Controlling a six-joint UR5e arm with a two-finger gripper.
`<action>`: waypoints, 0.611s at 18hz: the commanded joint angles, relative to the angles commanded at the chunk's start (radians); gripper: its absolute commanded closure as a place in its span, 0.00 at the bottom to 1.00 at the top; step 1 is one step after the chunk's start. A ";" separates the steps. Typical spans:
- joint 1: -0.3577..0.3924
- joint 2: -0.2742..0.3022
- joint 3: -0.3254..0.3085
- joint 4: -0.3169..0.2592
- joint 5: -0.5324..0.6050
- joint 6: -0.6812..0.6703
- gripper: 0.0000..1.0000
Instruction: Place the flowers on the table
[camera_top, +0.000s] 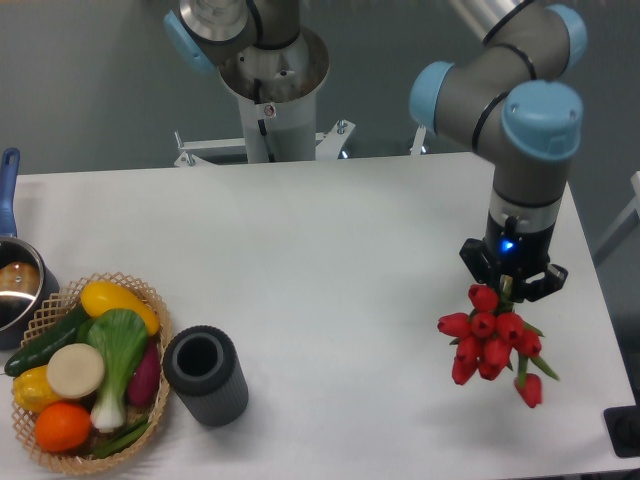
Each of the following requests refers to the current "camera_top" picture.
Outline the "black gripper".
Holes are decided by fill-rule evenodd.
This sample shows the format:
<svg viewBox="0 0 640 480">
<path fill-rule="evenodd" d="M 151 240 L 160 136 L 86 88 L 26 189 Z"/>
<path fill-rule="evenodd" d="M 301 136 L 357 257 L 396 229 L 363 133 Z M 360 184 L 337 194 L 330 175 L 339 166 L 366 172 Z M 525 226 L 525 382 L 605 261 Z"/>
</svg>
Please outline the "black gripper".
<svg viewBox="0 0 640 480">
<path fill-rule="evenodd" d="M 548 264 L 555 223 L 555 202 L 526 206 L 491 198 L 484 239 L 466 239 L 459 255 L 478 284 L 498 289 L 500 278 L 508 276 L 513 302 L 536 302 L 561 290 L 569 275 Z"/>
</svg>

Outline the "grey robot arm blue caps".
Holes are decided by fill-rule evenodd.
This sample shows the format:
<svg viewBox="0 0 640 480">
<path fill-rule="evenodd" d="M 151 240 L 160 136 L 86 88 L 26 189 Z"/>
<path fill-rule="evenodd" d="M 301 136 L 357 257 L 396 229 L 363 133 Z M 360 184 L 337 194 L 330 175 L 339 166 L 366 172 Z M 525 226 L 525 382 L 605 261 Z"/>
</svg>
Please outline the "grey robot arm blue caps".
<svg viewBox="0 0 640 480">
<path fill-rule="evenodd" d="M 481 39 L 470 64 L 427 66 L 409 95 L 412 118 L 492 163 L 482 239 L 460 251 L 474 279 L 512 302 L 560 290 L 566 270 L 548 249 L 581 140 L 583 105 L 560 82 L 584 54 L 574 10 L 534 1 L 457 1 Z M 165 31 L 194 69 L 217 72 L 238 101 L 252 163 L 317 160 L 316 95 L 328 51 L 300 22 L 296 1 L 181 1 Z"/>
</svg>

